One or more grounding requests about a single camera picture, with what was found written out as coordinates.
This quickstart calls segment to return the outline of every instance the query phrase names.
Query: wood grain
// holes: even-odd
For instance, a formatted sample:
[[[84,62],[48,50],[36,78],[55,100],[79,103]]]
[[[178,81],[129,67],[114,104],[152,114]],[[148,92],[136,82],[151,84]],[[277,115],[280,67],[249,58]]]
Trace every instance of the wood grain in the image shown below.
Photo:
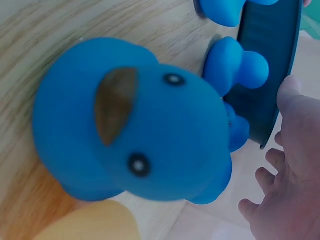
[[[198,73],[215,34],[235,36],[197,17],[192,0],[1,0],[0,238],[30,240],[76,209],[42,166],[30,121],[42,76],[67,48],[93,37],[122,38],[161,62]],[[185,202],[116,198],[135,214],[143,239],[164,239]]]

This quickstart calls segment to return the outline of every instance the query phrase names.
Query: yellow object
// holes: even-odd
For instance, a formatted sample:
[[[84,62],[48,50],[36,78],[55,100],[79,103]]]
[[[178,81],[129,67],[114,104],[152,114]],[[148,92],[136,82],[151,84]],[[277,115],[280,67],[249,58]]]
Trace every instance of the yellow object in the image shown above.
[[[34,240],[141,240],[141,237],[129,209],[106,200],[74,211]]]

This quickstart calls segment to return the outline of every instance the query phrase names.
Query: duck eye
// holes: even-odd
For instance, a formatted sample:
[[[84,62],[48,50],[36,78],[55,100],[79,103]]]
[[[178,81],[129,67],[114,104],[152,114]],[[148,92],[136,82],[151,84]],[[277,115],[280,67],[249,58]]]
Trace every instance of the duck eye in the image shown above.
[[[148,158],[140,153],[133,153],[129,157],[128,167],[137,177],[143,178],[148,176],[150,173],[150,163]]]
[[[186,84],[186,80],[177,74],[167,74],[164,76],[164,81],[172,86],[182,86]]]

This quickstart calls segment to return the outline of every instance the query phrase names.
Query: toy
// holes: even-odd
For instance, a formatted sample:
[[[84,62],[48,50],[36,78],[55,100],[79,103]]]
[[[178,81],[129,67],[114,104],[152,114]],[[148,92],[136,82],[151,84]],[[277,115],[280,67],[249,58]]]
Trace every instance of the toy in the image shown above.
[[[141,240],[135,217],[122,204],[91,203],[56,221],[34,240]]]
[[[206,56],[203,78],[217,91],[226,96],[233,86],[239,84],[246,89],[258,89],[269,76],[268,62],[260,54],[244,51],[232,37],[215,42]],[[249,139],[250,125],[237,116],[231,105],[225,104],[230,122],[230,152],[240,149]]]
[[[237,41],[246,51],[264,56],[270,74],[257,89],[235,85],[224,100],[250,123],[250,139],[261,149],[268,143],[279,115],[278,89],[293,68],[302,8],[302,0],[279,0],[270,6],[248,2],[243,9]]]
[[[278,0],[193,0],[198,15],[225,27],[236,27],[246,2],[269,6]]]
[[[202,78],[160,64],[141,46],[95,38],[48,71],[32,127],[42,162],[77,199],[129,191],[208,204],[230,181],[229,121],[221,96]]]

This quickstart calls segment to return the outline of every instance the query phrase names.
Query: duck beak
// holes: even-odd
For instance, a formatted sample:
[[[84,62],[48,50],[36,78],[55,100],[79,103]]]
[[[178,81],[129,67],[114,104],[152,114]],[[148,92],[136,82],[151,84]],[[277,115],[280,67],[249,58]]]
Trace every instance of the duck beak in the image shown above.
[[[111,145],[128,123],[138,89],[138,71],[116,68],[105,75],[95,95],[95,123],[104,145]]]

